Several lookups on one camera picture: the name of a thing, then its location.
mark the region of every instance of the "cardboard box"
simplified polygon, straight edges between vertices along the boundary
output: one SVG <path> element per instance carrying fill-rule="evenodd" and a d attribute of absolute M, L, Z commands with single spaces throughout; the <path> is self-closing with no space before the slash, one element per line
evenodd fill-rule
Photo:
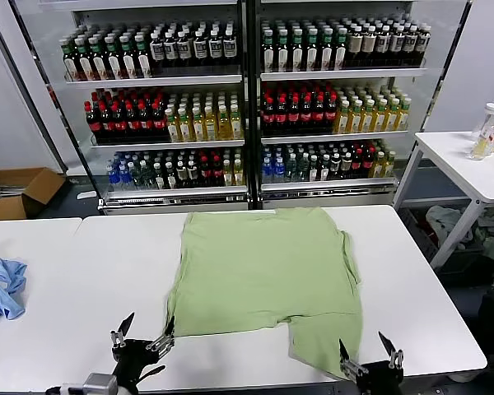
<path fill-rule="evenodd" d="M 39 214 L 65 178 L 46 168 L 0 170 L 0 185 L 26 187 L 21 196 L 0 198 L 0 220 L 25 220 Z"/>

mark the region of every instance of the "green t-shirt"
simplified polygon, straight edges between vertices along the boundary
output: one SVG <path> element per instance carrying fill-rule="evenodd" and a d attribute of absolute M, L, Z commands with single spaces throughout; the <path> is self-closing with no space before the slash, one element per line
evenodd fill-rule
<path fill-rule="evenodd" d="M 294 354 L 342 376 L 361 340 L 359 276 L 347 233 L 320 208 L 190 214 L 168 300 L 175 335 L 289 323 Z"/>

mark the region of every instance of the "blue cloth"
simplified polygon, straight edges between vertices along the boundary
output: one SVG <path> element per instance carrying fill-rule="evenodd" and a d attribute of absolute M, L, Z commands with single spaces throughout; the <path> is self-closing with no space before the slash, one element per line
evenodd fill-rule
<path fill-rule="evenodd" d="M 14 319 L 25 311 L 10 296 L 23 289 L 26 283 L 25 271 L 24 263 L 0 259 L 0 314 L 7 319 Z"/>

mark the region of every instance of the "white table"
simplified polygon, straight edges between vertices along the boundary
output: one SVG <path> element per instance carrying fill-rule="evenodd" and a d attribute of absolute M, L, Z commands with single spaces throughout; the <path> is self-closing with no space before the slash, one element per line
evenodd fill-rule
<path fill-rule="evenodd" d="M 326 211 L 353 238 L 362 278 L 361 363 L 387 356 L 380 330 L 404 349 L 405 375 L 486 366 L 478 344 L 392 207 Z M 0 360 L 0 393 L 40 393 L 61 383 L 81 383 L 90 372 L 111 373 L 115 363 L 110 330 L 133 311 L 130 337 L 159 335 L 179 265 L 185 218 L 160 214 L 85 219 L 72 241 L 73 254 L 59 262 L 54 281 L 44 284 L 22 319 L 22 333 L 4 339 L 9 354 Z M 162 362 L 166 370 L 140 383 L 141 391 L 332 381 L 289 356 L 285 324 L 179 338 Z"/>
<path fill-rule="evenodd" d="M 408 186 L 421 158 L 426 155 L 472 201 L 459 218 L 430 265 L 442 267 L 486 207 L 494 207 L 494 154 L 484 160 L 471 160 L 467 154 L 473 147 L 471 132 L 416 133 L 416 147 L 394 196 L 394 208 L 403 203 Z"/>
<path fill-rule="evenodd" d="M 26 287 L 14 296 L 26 307 L 26 313 L 11 321 L 0 316 L 0 358 L 3 346 L 11 340 L 16 329 L 23 327 L 22 321 L 34 307 L 33 299 L 43 291 L 51 267 L 62 267 L 65 246 L 81 222 L 80 218 L 0 221 L 0 258 L 27 264 Z"/>

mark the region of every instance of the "table leg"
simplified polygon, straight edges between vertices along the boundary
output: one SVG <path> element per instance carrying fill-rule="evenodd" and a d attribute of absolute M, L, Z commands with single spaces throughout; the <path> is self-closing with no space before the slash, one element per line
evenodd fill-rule
<path fill-rule="evenodd" d="M 408 187 L 412 182 L 413 175 L 415 174 L 415 171 L 419 166 L 419 162 L 421 161 L 421 158 L 422 158 L 422 151 L 421 148 L 419 148 L 419 145 L 417 144 L 412 152 L 412 155 L 410 156 L 410 160 L 408 161 L 408 165 L 406 166 L 406 170 L 404 171 L 403 177 L 401 178 L 401 182 L 399 183 L 397 192 L 395 193 L 394 196 L 393 206 L 395 211 L 397 211 L 401 207 L 401 204 L 403 203 L 404 196 L 408 191 Z"/>
<path fill-rule="evenodd" d="M 438 270 L 446 263 L 446 260 L 454 252 L 455 247 L 467 234 L 473 223 L 479 218 L 485 206 L 485 203 L 480 202 L 479 200 L 472 200 L 470 202 L 461 218 L 459 218 L 458 223 L 455 224 L 454 229 L 452 229 L 445 242 L 439 248 L 439 251 L 437 251 L 436 255 L 431 260 L 430 266 L 432 266 L 434 270 Z"/>

